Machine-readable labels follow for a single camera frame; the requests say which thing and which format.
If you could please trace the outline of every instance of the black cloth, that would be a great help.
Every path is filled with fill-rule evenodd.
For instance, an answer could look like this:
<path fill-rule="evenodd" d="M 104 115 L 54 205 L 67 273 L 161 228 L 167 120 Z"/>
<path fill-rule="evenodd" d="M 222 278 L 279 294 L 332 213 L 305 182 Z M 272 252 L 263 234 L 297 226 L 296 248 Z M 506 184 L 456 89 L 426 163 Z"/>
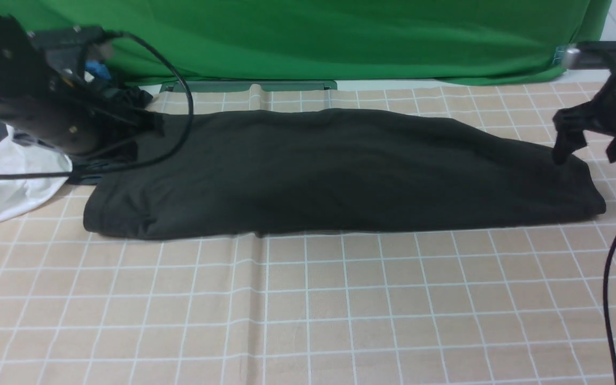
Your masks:
<path fill-rule="evenodd" d="M 140 160 L 165 153 L 186 116 L 165 116 L 166 138 L 143 138 Z M 497 138 L 453 119 L 378 110 L 199 115 L 164 163 L 106 175 L 85 229 L 164 240 L 219 234 L 410 232 L 591 219 L 605 201 L 574 156 Z"/>

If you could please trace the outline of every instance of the folded black shirt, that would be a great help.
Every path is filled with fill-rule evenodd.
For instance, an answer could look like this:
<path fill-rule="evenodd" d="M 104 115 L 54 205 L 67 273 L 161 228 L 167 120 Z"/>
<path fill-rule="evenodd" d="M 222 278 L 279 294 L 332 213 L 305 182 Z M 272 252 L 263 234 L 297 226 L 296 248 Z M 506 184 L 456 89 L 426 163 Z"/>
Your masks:
<path fill-rule="evenodd" d="M 140 160 L 166 138 L 139 139 Z M 173 158 L 105 175 L 84 225 L 164 240 L 220 234 L 412 232 L 583 221 L 605 212 L 584 161 L 453 119 L 379 110 L 220 112 L 195 116 Z"/>

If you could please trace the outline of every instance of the green screen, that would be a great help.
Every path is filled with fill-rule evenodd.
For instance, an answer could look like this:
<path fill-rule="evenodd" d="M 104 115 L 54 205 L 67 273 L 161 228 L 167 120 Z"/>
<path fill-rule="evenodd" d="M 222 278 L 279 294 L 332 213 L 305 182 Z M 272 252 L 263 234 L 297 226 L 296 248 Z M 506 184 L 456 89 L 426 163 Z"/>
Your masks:
<path fill-rule="evenodd" d="M 611 0 L 0 0 L 27 29 L 132 32 L 189 79 L 545 81 L 557 46 L 597 40 Z M 132 42 L 110 64 L 172 76 Z"/>

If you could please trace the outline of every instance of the white grid line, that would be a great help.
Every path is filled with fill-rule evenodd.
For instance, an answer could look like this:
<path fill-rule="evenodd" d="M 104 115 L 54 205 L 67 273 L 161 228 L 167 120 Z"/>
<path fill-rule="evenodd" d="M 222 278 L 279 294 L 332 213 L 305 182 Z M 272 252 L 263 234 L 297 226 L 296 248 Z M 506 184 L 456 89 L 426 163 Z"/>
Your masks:
<path fill-rule="evenodd" d="M 418 249 L 418 254 L 421 254 L 420 253 L 420 241 L 418 240 L 417 236 L 415 236 L 415 248 Z M 441 342 L 441 334 L 438 333 L 436 314 L 434 313 L 434 304 L 432 302 L 431 294 L 429 293 L 429 287 L 428 287 L 428 282 L 427 282 L 427 273 L 425 271 L 425 265 L 422 263 L 422 258 L 423 257 L 420 257 L 420 268 L 421 268 L 421 271 L 422 271 L 422 282 L 424 283 L 423 288 L 425 289 L 425 293 L 427 294 L 427 302 L 429 303 L 429 317 L 432 319 L 432 324 L 434 325 L 434 332 L 436 333 L 438 351 L 440 352 L 441 365 L 442 365 L 442 368 L 443 368 L 443 377 L 445 378 L 445 381 L 448 383 L 448 381 L 449 381 L 448 368 L 445 366 L 445 356 L 443 355 L 443 348 L 444 348 L 444 346 L 443 346 L 443 344 Z"/>
<path fill-rule="evenodd" d="M 118 264 L 120 263 L 120 261 L 122 261 L 122 258 L 125 256 L 125 249 L 127 248 L 127 243 L 124 243 L 122 245 L 122 249 L 120 249 L 120 256 L 118 257 Z M 118 280 L 118 272 L 120 270 L 119 269 L 115 269 L 115 273 L 113 273 L 113 279 L 111 281 L 111 288 L 109 290 L 109 292 L 113 292 L 113 290 L 115 290 L 116 287 L 116 281 Z M 109 306 L 111 304 L 111 297 L 107 296 L 106 299 L 106 304 L 103 307 L 103 314 L 101 315 L 101 321 L 98 324 L 98 331 L 96 332 L 96 337 L 95 337 L 95 341 L 92 344 L 92 353 L 90 353 L 90 365 L 87 367 L 87 371 L 85 372 L 85 378 L 82 380 L 82 384 L 83 385 L 87 385 L 87 378 L 89 378 L 89 375 L 92 371 L 92 362 L 95 361 L 95 353 L 96 353 L 96 346 L 98 346 L 98 341 L 101 339 L 101 332 L 104 331 L 105 329 L 107 329 L 107 326 L 105 325 L 106 322 L 106 315 L 108 314 L 108 309 Z"/>
<path fill-rule="evenodd" d="M 616 224 L 610 224 L 609 222 L 605 222 L 604 224 L 600 224 L 600 226 L 605 226 L 605 227 L 611 227 L 611 226 L 616 226 Z M 574 253 L 592 253 L 592 252 L 607 252 L 607 249 L 580 249 L 580 250 L 574 250 Z M 548 254 L 562 254 L 563 251 L 537 251 L 538 254 L 543 254 L 543 255 L 548 255 Z M 526 256 L 526 255 L 532 255 L 534 252 L 533 251 L 523 251 L 523 252 L 511 252 L 511 253 L 504 253 L 504 254 L 509 254 L 512 256 Z M 463 254 L 461 256 L 459 256 L 460 258 L 475 258 L 475 257 L 491 257 L 491 256 L 496 256 L 496 255 L 502 255 L 501 253 L 482 253 L 482 254 Z M 458 257 L 458 255 L 455 254 L 449 254 L 449 255 L 443 255 L 443 256 L 422 256 L 422 258 L 425 257 L 433 257 L 433 258 L 456 258 Z M 417 256 L 408 256 L 408 257 L 386 257 L 386 260 L 415 260 L 417 259 Z M 372 260 L 372 258 L 349 258 L 347 259 L 347 261 L 369 261 Z M 246 263 L 246 261 L 249 261 L 250 263 L 253 263 L 256 266 L 265 266 L 267 265 L 267 263 L 259 263 L 258 261 L 252 259 L 252 258 L 246 258 L 243 260 L 240 260 L 239 263 Z M 308 264 L 320 264 L 320 263 L 330 263 L 330 261 L 340 261 L 339 259 L 334 259 L 334 260 L 309 260 Z M 304 261 L 275 261 L 274 263 L 271 263 L 271 265 L 303 265 L 305 264 Z M 233 264 L 230 263 L 205 263 L 205 264 L 201 264 L 201 266 L 229 266 L 232 267 Z M 176 268 L 191 268 L 191 267 L 195 267 L 197 265 L 164 265 L 161 268 L 163 268 L 164 270 L 167 269 L 176 269 Z M 4 270 L 4 271 L 37 271 L 37 270 L 47 270 L 47 271 L 74 271 L 74 270 L 84 270 L 84 271 L 89 271 L 89 270 L 112 270 L 115 268 L 120 268 L 123 270 L 142 270 L 142 269 L 148 269 L 148 268 L 155 268 L 155 265 L 135 265 L 135 266 L 78 266 L 78 267 L 56 267 L 56 266 L 38 266 L 38 267 L 9 267 L 9 268 L 0 268 L 0 270 Z M 549 280 L 560 280 L 562 278 L 549 278 Z"/>
<path fill-rule="evenodd" d="M 608 180 L 616 180 L 616 178 L 603 178 L 603 179 L 594 179 L 594 182 L 606 182 Z M 606 202 L 616 202 L 616 200 L 610 200 L 607 199 Z M 557 228 L 559 225 L 537 225 L 537 226 L 525 226 L 525 229 L 552 229 L 552 228 Z M 593 224 L 592 222 L 588 223 L 588 222 L 578 222 L 577 224 L 567 224 L 567 227 L 595 227 L 596 224 Z M 482 228 L 483 230 L 501 230 L 504 229 L 503 227 L 486 227 L 486 228 Z M 454 230 L 455 232 L 458 233 L 462 233 L 462 232 L 471 232 L 473 230 Z M 447 233 L 447 231 L 430 231 L 430 232 L 425 232 L 425 234 L 443 234 L 443 233 Z M 301 234 L 301 235 L 295 235 L 295 234 L 288 234 L 285 236 L 265 236 L 263 238 L 266 239 L 303 239 L 303 238 L 337 238 L 340 235 L 349 235 L 349 236 L 355 236 L 355 235 L 376 235 L 376 233 L 365 233 L 365 232 L 347 232 L 347 233 L 343 233 L 343 234 L 319 234 L 319 233 L 314 233 L 314 234 Z M 225 241 L 228 240 L 229 236 L 218 236 L 218 237 L 210 237 L 210 238 L 204 238 L 204 241 Z M 25 242 L 25 241 L 21 241 L 21 242 L 16 242 L 16 244 L 49 244 L 49 242 L 51 241 L 46 241 L 46 242 Z M 84 244 L 88 241 L 54 241 L 54 244 Z M 128 244 L 147 244 L 145 241 L 135 241 L 135 240 L 127 240 L 127 241 L 92 241 L 90 242 L 92 244 L 123 244 L 123 243 L 128 243 Z M 11 242 L 0 242 L 0 244 L 3 245 L 7 245 L 7 244 L 12 244 Z M 586 249 L 585 251 L 606 251 L 604 249 Z M 483 256 L 486 254 L 467 254 L 466 256 Z"/>
<path fill-rule="evenodd" d="M 310 285 L 309 281 L 308 281 L 308 239 L 304 238 L 303 239 L 303 258 L 304 258 L 304 268 L 303 268 L 303 274 L 304 274 L 304 278 L 305 278 L 305 312 L 306 312 L 306 351 L 308 351 L 308 385 L 311 385 L 311 381 L 312 381 L 312 376 L 311 376 L 311 359 L 310 359 L 310 352 L 311 352 L 311 346 L 310 346 L 310 292 L 308 291 L 308 286 Z M 266 278 L 266 282 L 270 281 L 270 277 L 268 276 Z"/>
<path fill-rule="evenodd" d="M 607 341 L 607 339 L 597 339 L 597 340 L 586 340 L 586 341 L 578 341 L 582 343 L 601 343 Z M 533 342 L 534 345 L 553 345 L 553 344 L 565 344 L 567 340 L 564 341 L 538 341 Z M 478 349 L 483 348 L 482 344 L 464 344 L 464 345 L 446 345 L 443 348 L 445 349 Z M 519 347 L 524 346 L 524 343 L 503 343 L 503 344 L 488 344 L 490 348 L 510 348 L 510 347 Z M 437 351 L 440 350 L 438 346 L 414 346 L 413 348 L 398 348 L 399 351 Z M 374 349 L 357 349 L 355 352 L 360 353 L 391 353 L 396 351 L 396 348 L 374 348 Z M 310 356 L 330 356 L 334 354 L 350 354 L 351 350 L 332 350 L 332 351 L 321 351 L 319 353 L 312 353 Z M 293 357 L 306 357 L 309 354 L 307 352 L 303 353 L 280 353 L 280 354 L 265 354 L 265 355 L 257 355 L 251 353 L 237 353 L 232 354 L 230 356 L 206 356 L 206 357 L 184 357 L 183 361 L 211 361 L 211 360 L 223 360 L 225 358 L 239 358 L 239 357 L 249 357 L 249 358 L 293 358 Z M 133 361 L 137 361 L 138 363 L 143 363 L 144 361 L 173 361 L 176 363 L 179 361 L 177 357 L 164 357 L 164 358 L 102 358 L 100 360 L 91 360 L 90 358 L 51 358 L 49 360 L 50 363 L 132 363 Z M 35 358 L 29 360 L 7 360 L 5 363 L 43 363 L 43 358 Z M 603 377 L 611 377 L 611 374 L 602 375 Z M 572 378 L 586 378 L 586 377 L 595 377 L 595 375 L 578 375 L 572 376 Z M 550 380 L 551 377 L 542 377 L 541 380 Z M 531 382 L 536 381 L 535 378 L 525 378 L 524 380 L 528 380 Z"/>
<path fill-rule="evenodd" d="M 65 212 L 66 212 L 66 209 L 68 209 L 68 203 L 69 203 L 69 202 L 70 202 L 69 200 L 68 200 L 68 201 L 66 201 L 66 204 L 64 205 L 63 212 L 61 213 L 61 216 L 63 216 L 63 214 L 65 214 Z M 20 236 L 20 233 L 22 232 L 22 229 L 23 229 L 23 228 L 24 228 L 24 226 L 25 226 L 25 221 L 26 221 L 26 219 L 23 219 L 23 220 L 22 220 L 22 224 L 20 225 L 20 229 L 19 229 L 19 232 L 18 232 L 18 234 L 17 234 L 17 237 L 19 237 L 19 236 Z M 58 229 L 60 229 L 60 228 L 61 228 L 61 222 L 59 221 L 59 223 L 58 223 L 58 224 L 56 224 L 56 229 L 54 229 L 54 234 L 53 234 L 53 236 L 51 237 L 51 239 L 56 238 L 56 235 L 58 234 Z M 49 251 L 51 251 L 51 245 L 52 245 L 52 244 L 51 244 L 51 243 L 49 243 L 49 245 L 47 246 L 47 250 L 44 252 L 44 257 L 42 257 L 42 262 L 41 262 L 41 265 L 44 265 L 44 261 L 46 261 L 46 260 L 47 260 L 47 257 L 49 256 Z M 37 271 L 37 273 L 35 274 L 35 278 L 34 278 L 34 280 L 33 280 L 32 286 L 30 287 L 30 290 L 29 290 L 29 292 L 28 292 L 27 298 L 25 299 L 25 303 L 24 303 L 24 305 L 22 306 L 22 310 L 20 310 L 20 315 L 19 315 L 19 317 L 18 317 L 18 321 L 16 321 L 16 327 L 14 328 L 13 333 L 11 334 L 11 338 L 9 339 L 8 344 L 6 344 L 6 348 L 4 349 L 3 360 L 5 360 L 5 359 L 6 359 L 6 356 L 8 355 L 8 351 L 9 351 L 9 349 L 11 348 L 11 344 L 13 343 L 14 339 L 16 338 L 16 335 L 17 335 L 17 333 L 18 333 L 18 327 L 20 327 L 20 322 L 22 322 L 22 318 L 25 316 L 25 311 L 27 310 L 27 305 L 30 303 L 30 298 L 31 298 L 31 296 L 32 296 L 32 293 L 33 293 L 33 292 L 34 292 L 34 290 L 35 290 L 35 287 L 36 287 L 36 285 L 37 285 L 37 279 L 40 277 L 40 273 L 41 273 L 41 272 L 42 272 L 42 271 L 41 271 L 41 270 L 39 270 L 39 271 Z M 42 381 L 42 377 L 43 377 L 43 376 L 44 376 L 44 372 L 43 372 L 43 371 L 41 371 L 41 372 L 40 372 L 40 377 L 37 379 L 37 383 L 39 383 L 39 382 L 41 382 L 41 381 Z"/>
<path fill-rule="evenodd" d="M 453 232 L 450 232 L 450 236 L 453 239 L 453 246 L 455 250 L 458 250 L 458 244 L 455 241 L 455 235 Z M 495 381 L 494 377 L 494 369 L 491 366 L 491 360 L 489 359 L 489 349 L 486 346 L 486 339 L 484 338 L 484 331 L 482 331 L 481 323 L 479 322 L 479 316 L 477 316 L 476 308 L 474 307 L 474 300 L 472 300 L 472 293 L 469 292 L 469 285 L 467 284 L 467 275 L 465 275 L 465 268 L 463 267 L 463 263 L 458 256 L 458 265 L 460 266 L 460 272 L 463 275 L 463 282 L 465 283 L 465 292 L 467 292 L 467 299 L 469 299 L 469 306 L 472 308 L 472 314 L 474 314 L 474 322 L 477 325 L 477 329 L 479 330 L 479 337 L 481 338 L 482 346 L 484 346 L 484 358 L 486 359 L 486 366 L 489 368 L 489 375 L 491 376 L 491 381 Z"/>
<path fill-rule="evenodd" d="M 566 309 L 562 309 L 562 310 L 599 310 L 600 307 L 599 306 L 587 306 L 587 307 L 567 307 Z M 610 309 L 616 309 L 616 305 L 611 305 Z M 458 312 L 458 313 L 452 313 L 452 314 L 443 314 L 443 317 L 454 317 L 454 316 L 458 316 L 458 317 L 471 317 L 474 316 L 475 314 L 477 314 L 478 316 L 495 316 L 495 315 L 509 315 L 509 314 L 539 314 L 539 313 L 550 313 L 555 311 L 555 309 L 534 309 L 534 310 L 509 310 L 509 311 L 496 311 L 496 312 L 476 312 L 476 313 L 472 313 L 472 312 Z M 392 317 L 389 316 L 368 316 L 368 317 L 351 317 L 351 321 L 367 321 L 367 320 L 387 320 L 389 318 L 393 318 L 394 320 L 396 319 L 425 319 L 425 318 L 434 318 L 434 317 L 438 317 L 437 315 L 432 316 L 431 314 L 414 314 L 414 315 L 394 315 Z M 280 324 L 296 324 L 297 322 L 300 321 L 305 321 L 304 319 L 288 319 L 288 320 L 283 320 L 283 321 L 269 321 L 267 322 L 268 325 L 280 325 Z M 319 322 L 328 322 L 328 321 L 349 321 L 348 317 L 334 317 L 334 318 L 329 318 L 329 319 L 313 319 L 310 320 L 308 322 L 310 322 L 311 324 L 318 324 Z M 259 321 L 259 320 L 255 320 L 255 319 L 250 319 L 250 318 L 246 318 L 246 319 L 237 319 L 235 321 L 232 321 L 231 324 L 240 324 L 240 322 L 252 322 L 253 324 L 258 324 L 258 325 L 263 325 L 265 324 L 265 322 L 263 321 Z M 226 326 L 227 323 L 226 322 L 206 322 L 205 324 L 193 324 L 192 322 L 190 322 L 189 324 L 152 324 L 152 325 L 147 325 L 146 328 L 147 329 L 157 329 L 157 328 L 172 328 L 172 327 L 196 327 L 196 326 Z M 138 328 L 139 326 L 132 326 L 132 325 L 105 325 L 105 326 L 101 326 L 101 329 L 103 330 L 108 330 L 108 329 L 135 329 Z M 59 329 L 64 330 L 64 329 L 96 329 L 96 326 L 61 326 L 59 327 Z M 0 327 L 0 331 L 13 331 L 14 328 L 12 327 Z M 49 326 L 28 326 L 28 327 L 18 327 L 17 330 L 51 330 L 51 331 L 56 331 L 56 327 L 49 327 Z M 605 338 L 585 338 L 585 339 L 581 339 L 581 338 L 573 338 L 572 341 L 577 341 L 577 342 L 594 342 L 594 341 L 606 341 Z M 531 341 L 530 343 L 532 344 L 536 344 L 538 343 L 538 341 Z M 455 345 L 454 348 L 457 347 L 462 347 L 462 346 L 473 346 L 473 345 Z"/>
<path fill-rule="evenodd" d="M 265 239 L 265 254 L 266 254 L 266 293 L 267 291 L 269 291 L 270 289 L 270 240 L 268 238 Z M 262 367 L 262 383 L 266 383 L 266 370 L 267 370 L 267 302 L 268 302 L 268 298 L 269 295 L 264 295 L 263 297 L 265 297 L 264 300 L 264 305 L 265 305 L 265 309 L 264 309 L 264 316 L 263 316 L 263 367 Z"/>
<path fill-rule="evenodd" d="M 396 349 L 396 366 L 398 366 L 398 382 L 403 385 L 403 370 L 401 368 L 401 356 L 398 350 L 398 341 L 396 337 L 396 324 L 394 323 L 394 312 L 391 310 L 391 294 L 389 294 L 389 285 L 387 278 L 387 267 L 384 263 L 384 251 L 382 249 L 382 236 L 377 235 L 377 243 L 379 244 L 379 256 L 381 257 L 382 273 L 384 275 L 384 290 L 387 293 L 387 307 L 389 308 L 389 323 L 391 324 L 391 336 L 394 338 L 394 349 Z"/>
<path fill-rule="evenodd" d="M 151 309 L 153 290 L 156 287 L 156 281 L 158 279 L 158 268 L 159 265 L 161 265 L 161 257 L 163 256 L 164 245 L 164 243 L 161 243 L 161 249 L 158 252 L 158 261 L 156 262 L 156 268 L 153 270 L 153 280 L 151 281 L 151 290 L 149 290 L 149 297 L 147 299 L 147 309 L 144 311 L 142 327 L 140 327 L 139 338 L 137 338 L 137 346 L 135 348 L 135 361 L 132 364 L 132 370 L 130 371 L 130 383 L 132 383 L 132 381 L 134 380 L 135 371 L 137 370 L 137 358 L 139 358 L 139 349 L 142 347 L 142 337 L 144 337 L 144 331 L 147 329 L 147 319 L 149 318 L 149 310 Z"/>
<path fill-rule="evenodd" d="M 529 254 L 503 254 L 503 256 L 533 256 L 535 254 L 533 253 L 529 253 Z M 416 260 L 417 258 L 406 258 L 406 260 Z M 329 261 L 329 263 L 338 263 L 338 261 Z M 154 268 L 145 268 L 144 270 L 154 270 Z M 485 285 L 485 284 L 491 284 L 491 283 L 541 283 L 541 282 L 579 282 L 579 281 L 589 281 L 589 280 L 593 280 L 593 279 L 597 279 L 599 277 L 586 277 L 586 278 L 547 278 L 547 279 L 542 279 L 542 280 L 508 280 L 508 281 L 486 281 L 486 282 L 468 282 L 467 285 L 470 286 L 477 286 L 477 285 Z M 612 279 L 616 279 L 616 275 L 611 275 Z M 391 285 L 371 285 L 371 286 L 367 286 L 367 287 L 350 287 L 349 290 L 359 290 L 359 289 L 371 289 L 371 288 L 415 288 L 415 287 L 462 287 L 464 286 L 464 283 L 460 283 L 460 282 L 453 282 L 453 283 L 428 283 L 427 285 L 424 285 L 422 283 L 406 283 L 406 284 L 391 284 Z M 286 289 L 286 290 L 269 290 L 269 291 L 259 291 L 259 290 L 255 290 L 254 288 L 250 288 L 250 287 L 244 287 L 244 288 L 238 288 L 238 289 L 234 289 L 232 291 L 201 291 L 201 292 L 196 292 L 193 295 L 194 296 L 203 296 L 203 295 L 224 295 L 224 294 L 235 294 L 237 292 L 243 292 L 243 291 L 252 291 L 255 292 L 257 294 L 275 294 L 275 293 L 285 293 L 285 292 L 303 292 L 305 290 L 308 290 L 309 292 L 315 292 L 315 291 L 340 291 L 340 290 L 344 290 L 343 287 L 332 287 L 332 288 L 308 288 L 308 289 Z M 174 293 L 156 293 L 153 295 L 147 295 L 147 294 L 105 294 L 105 295 L 32 295 L 29 296 L 29 298 L 31 299 L 66 299 L 68 297 L 70 298 L 74 298 L 74 299 L 79 299 L 79 298 L 83 298 L 83 299 L 88 299 L 88 298 L 105 298 L 105 297 L 111 297 L 111 298 L 145 298 L 145 297 L 188 297 L 190 294 L 187 292 L 174 292 Z M 25 295 L 20 295 L 20 296 L 3 296 L 0 297 L 0 299 L 26 299 L 28 298 L 28 296 Z"/>
<path fill-rule="evenodd" d="M 85 248 L 82 252 L 82 257 L 80 258 L 80 265 L 82 265 L 83 261 L 85 260 L 85 256 L 87 256 L 87 249 L 89 248 L 90 243 L 87 243 L 85 245 Z M 78 278 L 80 276 L 81 270 L 78 269 L 78 272 L 76 272 L 75 277 L 73 278 L 73 283 L 71 284 L 71 291 L 70 293 L 72 294 L 75 291 L 75 285 L 78 282 Z M 54 344 L 56 344 L 56 341 L 58 340 L 58 335 L 61 332 L 61 326 L 63 325 L 63 321 L 66 318 L 66 313 L 68 312 L 68 306 L 71 304 L 71 297 L 68 297 L 66 299 L 66 303 L 63 305 L 63 311 L 61 312 L 61 317 L 59 317 L 58 319 L 58 324 L 56 325 L 56 332 L 54 333 L 53 338 L 51 339 L 51 343 L 49 343 L 49 347 L 47 348 L 47 355 L 46 358 L 44 359 L 44 365 L 42 365 L 42 370 L 40 371 L 40 373 L 44 373 L 44 370 L 47 368 L 47 363 L 49 362 L 49 358 L 51 358 L 51 352 L 53 351 L 54 348 Z M 2 368 L 3 365 L 0 366 L 0 375 L 2 375 Z"/>
<path fill-rule="evenodd" d="M 182 370 L 182 358 L 184 356 L 184 344 L 185 341 L 187 340 L 187 329 L 189 328 L 189 317 L 191 316 L 191 302 L 193 302 L 194 299 L 194 290 L 195 290 L 195 285 L 196 285 L 196 276 L 198 275 L 198 261 L 201 258 L 201 249 L 203 248 L 203 241 L 199 241 L 198 242 L 198 247 L 196 250 L 196 267 L 194 270 L 194 277 L 191 278 L 191 288 L 190 288 L 190 296 L 189 296 L 189 303 L 187 305 L 187 315 L 185 316 L 186 318 L 184 319 L 184 326 L 183 326 L 183 331 L 182 331 L 182 341 L 180 342 L 180 351 L 179 351 L 179 360 L 178 360 L 178 372 L 176 372 L 175 374 L 175 381 L 174 381 L 174 385 L 178 385 L 179 383 L 179 375 L 181 373 Z M 237 258 L 237 249 L 235 246 L 235 259 Z M 230 299 L 229 299 L 229 309 L 228 309 L 228 313 L 227 313 L 227 333 L 225 336 L 225 356 L 227 356 L 227 344 L 229 343 L 229 326 L 230 326 L 230 316 L 232 316 L 232 295 L 230 295 Z M 220 374 L 220 383 L 222 385 L 222 381 L 225 378 L 225 363 L 227 363 L 227 361 L 223 360 L 222 362 L 222 373 Z"/>
<path fill-rule="evenodd" d="M 529 234 L 526 234 L 526 238 L 528 239 L 531 248 L 534 249 L 534 244 L 532 243 L 531 237 L 529 236 Z M 541 266 L 541 261 L 538 258 L 536 258 L 536 263 L 538 265 L 538 270 L 541 271 L 541 275 L 545 277 L 545 271 L 543 270 L 543 266 Z M 579 357 L 576 355 L 574 344 L 572 343 L 572 337 L 569 334 L 569 329 L 567 329 L 567 323 L 565 322 L 565 317 L 563 317 L 562 313 L 560 312 L 560 309 L 557 307 L 557 301 L 555 300 L 555 295 L 553 295 L 553 291 L 551 290 L 550 285 L 546 283 L 545 287 L 548 289 L 548 295 L 550 295 L 550 300 L 553 302 L 553 306 L 555 307 L 555 312 L 557 312 L 557 315 L 560 318 L 560 323 L 562 324 L 563 329 L 565 331 L 565 336 L 567 336 L 567 343 L 569 344 L 569 348 L 572 352 L 572 356 L 574 357 L 574 361 L 576 361 L 577 368 L 579 368 L 579 373 L 581 373 L 583 377 L 585 375 L 584 369 L 582 368 L 581 363 L 579 362 Z"/>
<path fill-rule="evenodd" d="M 355 366 L 355 346 L 353 344 L 353 319 L 350 312 L 350 290 L 349 290 L 349 272 L 347 271 L 347 252 L 345 250 L 344 244 L 344 236 L 340 236 L 340 241 L 342 244 L 342 258 L 344 264 L 344 290 L 346 292 L 346 314 L 349 322 L 349 338 L 350 338 L 350 346 L 351 346 L 351 366 L 353 370 L 353 385 L 358 385 L 358 376 L 356 373 Z"/>
<path fill-rule="evenodd" d="M 494 242 L 494 237 L 492 236 L 491 232 L 489 232 L 489 241 L 491 241 L 491 247 L 494 249 L 494 251 L 497 251 L 496 243 Z M 503 276 L 503 279 L 506 280 L 507 275 L 505 273 L 505 270 L 503 269 L 503 263 L 501 262 L 501 258 L 498 255 L 496 256 L 496 261 L 498 263 L 498 268 L 500 269 L 500 273 Z M 532 349 L 531 349 L 532 342 L 529 341 L 529 337 L 526 334 L 526 328 L 524 327 L 524 321 L 522 320 L 520 316 L 520 312 L 518 311 L 518 307 L 515 302 L 515 297 L 513 297 L 513 291 L 511 290 L 510 285 L 507 282 L 505 283 L 505 288 L 508 292 L 508 297 L 510 298 L 510 304 L 513 307 L 513 311 L 511 312 L 511 314 L 515 314 L 515 317 L 518 319 L 518 322 L 520 323 L 522 338 L 524 338 L 524 344 L 526 345 L 526 349 L 529 353 L 529 359 L 531 360 L 531 367 L 534 371 L 534 375 L 536 376 L 538 380 L 538 383 L 540 384 L 542 382 L 541 382 L 540 376 L 538 375 L 538 368 L 536 366 L 536 360 L 534 360 L 534 354 L 532 353 Z"/>

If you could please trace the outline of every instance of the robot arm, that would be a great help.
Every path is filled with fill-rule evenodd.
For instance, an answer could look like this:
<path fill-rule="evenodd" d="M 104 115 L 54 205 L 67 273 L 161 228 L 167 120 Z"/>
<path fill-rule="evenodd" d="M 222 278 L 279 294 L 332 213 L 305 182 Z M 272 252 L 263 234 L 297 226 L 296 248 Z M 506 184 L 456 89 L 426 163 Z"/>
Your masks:
<path fill-rule="evenodd" d="M 161 132 L 157 114 L 112 102 L 84 80 L 114 34 L 100 27 L 27 34 L 0 17 L 0 120 L 76 160 L 136 160 L 134 138 Z"/>
<path fill-rule="evenodd" d="M 611 75 L 591 102 L 563 108 L 553 117 L 557 139 L 553 160 L 562 164 L 574 151 L 587 146 L 584 130 L 613 137 L 607 148 L 616 161 L 616 42 L 584 42 L 569 47 L 563 66 L 571 69 L 608 68 Z"/>

